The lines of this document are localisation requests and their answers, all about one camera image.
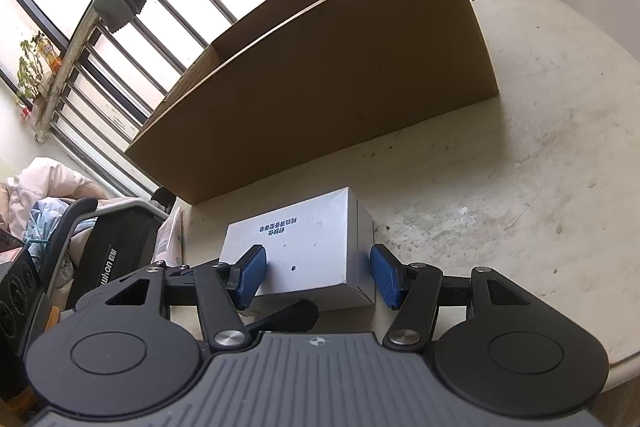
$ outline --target bottle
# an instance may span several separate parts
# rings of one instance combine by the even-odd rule
[[[53,45],[51,41],[47,39],[42,33],[38,32],[38,34],[34,37],[36,47],[38,49],[38,53],[44,57],[51,69],[53,74],[58,73],[60,69],[60,65],[62,64],[62,59],[58,57],[58,54],[53,50]]]
[[[20,109],[20,118],[28,121],[29,117],[31,116],[31,110],[26,105],[24,105],[19,98],[15,100],[15,105],[17,105],[18,109]]]

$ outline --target black speaker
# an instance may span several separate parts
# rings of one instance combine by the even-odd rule
[[[13,262],[0,264],[0,397],[5,401],[28,386],[22,359],[43,296],[26,248]]]

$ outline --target orange bottle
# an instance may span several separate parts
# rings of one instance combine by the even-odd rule
[[[62,59],[58,57],[58,54],[53,50],[51,41],[49,41],[49,39],[40,32],[35,36],[35,41],[38,53],[47,61],[51,72],[53,74],[58,73],[60,65],[62,64]]]

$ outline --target cardboard box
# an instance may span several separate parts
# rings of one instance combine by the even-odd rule
[[[252,245],[267,252],[267,275],[245,315],[300,299],[320,311],[375,302],[373,220],[349,187],[229,225],[220,261],[233,264]]]
[[[127,149],[198,203],[498,93],[469,0],[266,0]]]

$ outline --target metal pivot bolt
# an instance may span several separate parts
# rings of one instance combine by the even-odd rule
[[[393,330],[389,333],[389,340],[398,346],[411,346],[420,341],[420,333],[414,330]]]
[[[213,337],[216,344],[225,347],[239,346],[244,342],[244,333],[238,330],[224,330]]]

